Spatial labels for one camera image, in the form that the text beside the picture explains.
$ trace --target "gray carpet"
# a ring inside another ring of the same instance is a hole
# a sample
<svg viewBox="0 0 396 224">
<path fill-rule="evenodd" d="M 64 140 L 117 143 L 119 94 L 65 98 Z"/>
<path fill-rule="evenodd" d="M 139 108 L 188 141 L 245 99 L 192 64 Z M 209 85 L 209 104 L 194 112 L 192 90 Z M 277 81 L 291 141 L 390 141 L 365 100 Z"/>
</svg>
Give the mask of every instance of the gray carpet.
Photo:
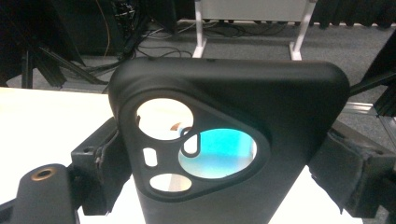
<svg viewBox="0 0 396 224">
<path fill-rule="evenodd" d="M 260 31 L 254 24 L 245 24 L 249 31 Z M 361 81 L 363 75 L 369 68 L 376 54 L 386 43 L 394 27 L 381 30 L 376 27 L 366 28 L 355 26 L 331 26 L 321 30 L 317 25 L 310 27 L 306 34 L 302 47 L 303 60 L 322 60 L 338 65 L 347 75 L 350 84 Z M 293 41 L 298 34 L 298 27 L 288 25 L 282 32 L 271 36 L 242 36 L 238 38 L 209 37 L 205 48 L 204 58 L 215 59 L 242 59 L 242 60 L 290 60 L 289 42 Z M 168 46 L 193 53 L 196 39 L 192 31 L 172 36 L 167 39 L 147 39 L 141 46 L 159 47 Z M 162 55 L 169 49 L 142 49 L 150 55 Z M 105 63 L 114 63 L 114 57 L 92 57 L 86 56 L 84 62 L 90 66 Z M 109 80 L 111 73 L 101 77 Z M 39 74 L 34 72 L 34 89 L 56 90 L 56 91 L 83 91 L 102 92 L 104 86 L 93 86 L 82 80 L 69 78 L 62 88 L 53 88 Z M 21 85 L 21 77 L 15 77 L 8 83 L 9 87 L 18 88 Z M 354 96 L 350 102 L 373 103 L 381 95 L 385 88 L 378 87 Z M 390 142 L 389 136 L 376 117 L 363 115 L 341 114 L 338 118 L 348 126 L 375 140 L 384 147 L 395 151 L 395 146 Z M 385 213 L 383 209 L 378 213 L 376 219 L 366 220 L 364 223 L 384 223 Z"/>
</svg>

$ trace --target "white tabletop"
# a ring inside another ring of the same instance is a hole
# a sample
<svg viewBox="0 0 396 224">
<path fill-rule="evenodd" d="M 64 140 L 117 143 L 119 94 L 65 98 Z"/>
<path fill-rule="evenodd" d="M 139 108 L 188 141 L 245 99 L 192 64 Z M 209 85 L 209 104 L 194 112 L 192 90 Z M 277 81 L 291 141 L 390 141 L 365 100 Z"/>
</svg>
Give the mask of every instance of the white tabletop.
<svg viewBox="0 0 396 224">
<path fill-rule="evenodd" d="M 23 175 L 38 166 L 71 163 L 70 152 L 112 117 L 106 95 L 0 88 L 0 204 L 16 197 Z M 107 217 L 86 223 L 145 223 L 131 178 Z M 271 223 L 362 223 L 338 207 L 305 168 Z"/>
</svg>

